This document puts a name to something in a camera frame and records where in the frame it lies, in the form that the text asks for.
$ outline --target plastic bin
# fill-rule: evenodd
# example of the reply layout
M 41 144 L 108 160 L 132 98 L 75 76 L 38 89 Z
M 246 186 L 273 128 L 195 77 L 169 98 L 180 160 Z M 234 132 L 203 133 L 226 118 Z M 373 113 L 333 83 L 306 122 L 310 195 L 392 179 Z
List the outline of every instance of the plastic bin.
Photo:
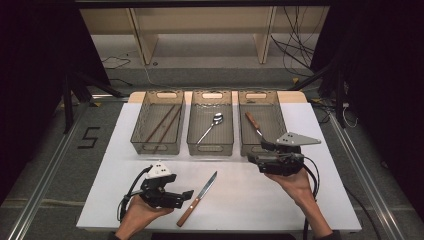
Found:
M 148 91 L 131 137 L 138 154 L 177 155 L 184 121 L 183 91 Z
M 286 125 L 276 91 L 239 91 L 240 142 L 242 156 L 248 153 L 267 153 L 261 148 L 261 137 L 247 119 L 250 112 L 260 125 L 260 131 L 268 142 L 275 143 L 284 133 Z
M 223 114 L 222 123 L 213 126 L 197 143 L 211 126 L 216 113 Z M 187 145 L 190 155 L 232 155 L 234 127 L 231 91 L 193 91 Z

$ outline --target chopstick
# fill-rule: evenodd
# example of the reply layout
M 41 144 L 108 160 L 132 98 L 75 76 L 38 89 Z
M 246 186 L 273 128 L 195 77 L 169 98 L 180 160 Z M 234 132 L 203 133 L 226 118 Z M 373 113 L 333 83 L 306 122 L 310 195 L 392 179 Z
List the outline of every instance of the chopstick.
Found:
M 172 124 L 174 123 L 175 118 L 177 118 L 178 114 L 181 112 L 181 108 L 182 108 L 182 107 L 183 107 L 183 106 L 181 105 L 181 106 L 178 108 L 177 112 L 175 113 L 174 117 L 172 118 L 171 122 L 169 123 L 168 127 L 166 128 L 165 132 L 162 134 L 162 137 L 160 138 L 160 140 L 159 140 L 158 144 L 159 144 L 159 143 L 161 143 L 161 142 L 162 142 L 162 140 L 165 138 L 165 135 L 168 133 L 168 130 L 171 128 Z M 159 146 L 156 146 L 156 147 L 155 147 L 155 150 L 153 150 L 153 154 L 155 154 L 155 153 L 156 153 L 156 151 L 158 150 L 158 147 L 159 147 Z
M 146 142 L 149 142 L 150 141 L 150 139 L 156 133 L 156 131 L 158 130 L 158 128 L 160 127 L 160 125 L 162 125 L 162 123 L 165 121 L 165 119 L 168 117 L 168 115 L 172 112 L 172 110 L 174 109 L 174 107 L 175 107 L 175 105 L 172 105 L 171 109 L 169 109 L 169 111 L 165 114 L 165 116 L 162 118 L 162 120 L 159 122 L 159 124 L 155 127 L 155 129 L 153 129 L 153 132 L 147 137 Z

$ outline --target white table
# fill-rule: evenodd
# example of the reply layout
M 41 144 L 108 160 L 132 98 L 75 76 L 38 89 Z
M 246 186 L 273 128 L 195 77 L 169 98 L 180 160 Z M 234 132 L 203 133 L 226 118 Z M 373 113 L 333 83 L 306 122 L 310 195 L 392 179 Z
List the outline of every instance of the white table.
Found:
M 303 229 L 304 215 L 293 200 L 274 182 L 259 173 L 256 165 L 240 155 L 238 105 L 233 104 L 234 147 L 231 157 L 190 156 L 186 143 L 190 99 L 185 111 L 181 151 L 176 156 L 139 155 L 130 138 L 141 108 L 140 103 L 124 104 L 103 162 L 88 195 L 77 227 L 87 230 L 115 230 L 117 207 L 135 177 L 146 167 L 162 160 L 177 174 L 166 191 L 194 190 L 193 198 L 181 209 L 151 223 L 146 230 L 162 232 L 291 232 Z M 361 230 L 358 218 L 343 188 L 328 146 L 312 107 L 308 103 L 281 103 L 287 130 L 321 139 L 318 145 L 302 146 L 302 153 L 318 166 L 321 186 L 317 202 L 330 227 L 342 232 Z M 315 172 L 313 165 L 308 167 Z M 180 228 L 176 222 L 212 174 L 218 176 Z M 139 189 L 143 176 L 135 190 Z

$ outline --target hand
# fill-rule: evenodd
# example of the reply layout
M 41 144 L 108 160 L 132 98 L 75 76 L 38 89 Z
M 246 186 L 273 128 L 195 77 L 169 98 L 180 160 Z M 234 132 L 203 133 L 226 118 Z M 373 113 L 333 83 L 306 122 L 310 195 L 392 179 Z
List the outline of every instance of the hand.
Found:
M 152 208 L 139 195 L 136 195 L 132 198 L 128 211 L 115 236 L 121 240 L 129 239 L 135 233 L 143 230 L 156 218 L 173 211 L 173 208 Z
M 302 209 L 315 237 L 321 238 L 333 233 L 322 215 L 318 204 L 315 202 L 311 185 L 309 184 L 308 173 L 304 168 L 298 173 L 287 177 L 272 174 L 265 174 L 265 176 L 277 182 L 300 209 Z
M 265 173 L 265 176 L 277 182 L 298 206 L 307 204 L 306 201 L 315 201 L 311 185 L 309 184 L 308 173 L 304 168 L 297 174 L 292 174 L 287 177 L 268 173 Z

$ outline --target wooden spatula handle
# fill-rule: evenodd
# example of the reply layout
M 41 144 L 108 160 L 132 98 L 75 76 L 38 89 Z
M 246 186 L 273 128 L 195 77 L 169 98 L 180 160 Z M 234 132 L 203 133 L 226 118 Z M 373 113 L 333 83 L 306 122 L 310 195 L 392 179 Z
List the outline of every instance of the wooden spatula handle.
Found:
M 249 121 L 253 125 L 253 127 L 256 130 L 259 130 L 259 124 L 255 121 L 255 119 L 253 118 L 252 114 L 250 112 L 246 112 L 245 115 L 246 115 L 247 119 L 249 119 Z

